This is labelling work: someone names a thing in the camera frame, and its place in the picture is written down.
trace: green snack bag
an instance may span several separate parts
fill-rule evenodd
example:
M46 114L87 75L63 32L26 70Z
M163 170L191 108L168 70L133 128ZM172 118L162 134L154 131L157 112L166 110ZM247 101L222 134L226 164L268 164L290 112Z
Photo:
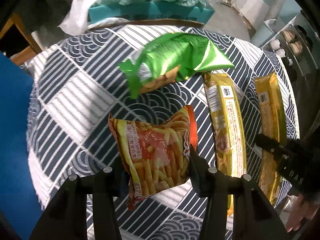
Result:
M234 67L208 38L189 33L167 33L149 42L119 64L132 98L196 72Z

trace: printed label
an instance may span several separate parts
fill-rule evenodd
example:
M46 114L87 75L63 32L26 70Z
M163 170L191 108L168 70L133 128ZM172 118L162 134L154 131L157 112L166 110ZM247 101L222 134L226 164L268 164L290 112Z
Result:
M221 109L217 86L212 86L207 89L207 99L211 112Z
M141 63L139 71L138 71L138 77L140 79L140 82L152 77L152 73L148 65L144 62Z
M141 195L141 186L139 183L134 183L133 184L133 188L134 188L134 195Z
M226 99L228 124L230 129L232 151L232 176L241 177L243 174L243 149L241 144L241 130L237 117L234 99Z
M234 98L231 86L220 86L224 98Z
M141 159L142 153L139 144L139 137L137 133L137 129L134 124L127 123L127 133L128 133L128 141L129 141L129 150L131 153L132 159Z
M260 103L262 133L264 135L269 136L270 138L273 138L275 136L273 132L273 118L272 118L271 106L268 102L269 101L264 101L263 103Z
M266 92L262 92L262 93L258 94L258 99L259 99L259 103L261 105L268 104L270 101L269 93L266 91Z

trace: blue chair backrest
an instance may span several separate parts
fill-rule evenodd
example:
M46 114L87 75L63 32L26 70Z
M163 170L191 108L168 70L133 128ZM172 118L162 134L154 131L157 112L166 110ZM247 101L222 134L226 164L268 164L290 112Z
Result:
M32 77L0 52L0 209L21 239L29 239L42 213L26 144L32 84Z

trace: snack bag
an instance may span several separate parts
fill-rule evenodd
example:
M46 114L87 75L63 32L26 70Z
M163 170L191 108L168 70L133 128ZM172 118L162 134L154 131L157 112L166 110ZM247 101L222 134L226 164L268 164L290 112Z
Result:
M208 38L190 33L167 33L136 51L119 64L132 98L196 72L234 67Z
M255 78L254 82L259 99L262 133L286 145L284 107L276 74L273 72L268 76ZM276 172L276 168L273 155L262 150L259 186L272 205L276 204L282 183L282 177Z
M214 128L217 168L224 174L241 177L246 174L247 159L241 112L227 74L204 74L211 121ZM233 214L233 196L228 196L228 216Z
M124 169L130 174L129 203L134 205L188 179L190 145L198 137L192 106L185 106L162 125L109 116Z

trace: blue and white patterned tablecloth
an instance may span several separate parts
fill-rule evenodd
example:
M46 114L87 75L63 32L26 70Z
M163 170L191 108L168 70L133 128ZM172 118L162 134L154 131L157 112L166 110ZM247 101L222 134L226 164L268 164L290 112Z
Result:
M213 130L202 77L195 75L131 99L125 76L118 68L135 50L167 32L206 36L235 65L235 69L217 73L226 72L234 81L244 125L247 171L256 181L261 149L253 139L261 131L261 121L255 77L277 73L287 136L299 137L292 87L281 60L273 53L237 38L188 27L126 25L87 32L54 44L26 66L35 78L28 112L28 162L43 209L68 175L94 174L118 156L107 125L109 111L118 119L160 124L191 104L198 125L199 155L213 166ZM290 187L284 180L279 200ZM198 198L190 181L142 201L135 211L128 211L125 198L114 200L121 232L137 239L197 239L207 203ZM87 226L88 237L93 239L90 195ZM227 227L232 228L232 219L228 219ZM226 230L226 239L231 237L232 231Z

